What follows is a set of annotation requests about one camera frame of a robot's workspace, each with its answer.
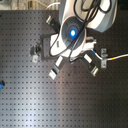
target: gray pegboard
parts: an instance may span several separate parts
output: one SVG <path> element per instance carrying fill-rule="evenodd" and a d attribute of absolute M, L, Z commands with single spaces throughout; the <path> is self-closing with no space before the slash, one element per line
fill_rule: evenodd
<path fill-rule="evenodd" d="M 128 53 L 127 11 L 118 11 L 107 32 L 89 32 L 96 51 L 109 56 Z M 55 81 L 48 77 L 55 60 L 32 63 L 29 48 L 40 35 L 53 33 L 45 21 L 57 11 L 1 11 L 0 126 L 4 128 L 127 128 L 128 58 L 108 63 L 93 78 L 79 61 L 66 63 Z M 45 40 L 48 52 L 49 39 Z"/>

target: white robot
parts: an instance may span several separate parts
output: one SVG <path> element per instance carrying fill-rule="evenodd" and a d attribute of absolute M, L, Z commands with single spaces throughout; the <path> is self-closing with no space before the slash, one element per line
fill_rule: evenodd
<path fill-rule="evenodd" d="M 51 57 L 58 57 L 56 64 L 49 73 L 53 80 L 66 60 L 74 63 L 81 59 L 92 75 L 96 76 L 98 68 L 93 64 L 90 56 L 86 54 L 86 51 L 89 50 L 95 53 L 96 40 L 93 37 L 87 37 L 86 29 L 91 28 L 99 32 L 106 31 L 113 25 L 116 12 L 117 0 L 61 0 L 60 24 L 58 25 L 51 16 L 46 21 L 57 33 L 51 35 L 49 50 Z M 36 58 L 38 57 L 36 55 L 37 49 L 41 48 L 34 47 L 35 62 L 37 62 Z M 99 57 L 97 53 L 95 55 L 102 60 L 105 67 L 106 59 Z"/>

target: pegboard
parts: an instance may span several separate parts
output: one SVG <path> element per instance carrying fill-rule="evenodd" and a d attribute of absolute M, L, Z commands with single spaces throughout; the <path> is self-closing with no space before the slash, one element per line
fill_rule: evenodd
<path fill-rule="evenodd" d="M 118 11 L 105 33 L 88 30 L 107 48 L 109 57 L 128 53 L 128 15 Z M 29 48 L 40 35 L 54 33 L 46 25 L 58 11 L 0 12 L 0 126 L 3 128 L 128 128 L 128 58 L 108 62 L 94 78 L 77 61 L 68 62 L 52 81 L 48 73 L 56 60 L 32 63 Z M 49 39 L 45 40 L 48 51 Z"/>

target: blue light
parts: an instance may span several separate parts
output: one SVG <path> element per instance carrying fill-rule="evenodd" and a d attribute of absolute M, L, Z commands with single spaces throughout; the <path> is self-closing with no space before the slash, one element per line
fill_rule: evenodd
<path fill-rule="evenodd" d="M 72 31 L 71 31 L 71 37 L 74 37 L 75 35 L 76 35 L 75 30 L 72 30 Z"/>

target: metal bracket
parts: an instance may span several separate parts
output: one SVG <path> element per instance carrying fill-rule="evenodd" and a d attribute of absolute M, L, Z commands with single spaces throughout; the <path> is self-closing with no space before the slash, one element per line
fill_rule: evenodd
<path fill-rule="evenodd" d="M 105 69 L 105 68 L 107 68 L 107 60 L 106 60 L 106 58 L 108 57 L 106 48 L 101 49 L 101 57 L 103 58 L 101 60 L 101 68 Z"/>
<path fill-rule="evenodd" d="M 39 43 L 36 43 L 31 49 L 30 49 L 30 55 L 33 56 L 32 62 L 37 63 L 39 53 L 41 52 L 41 45 Z"/>

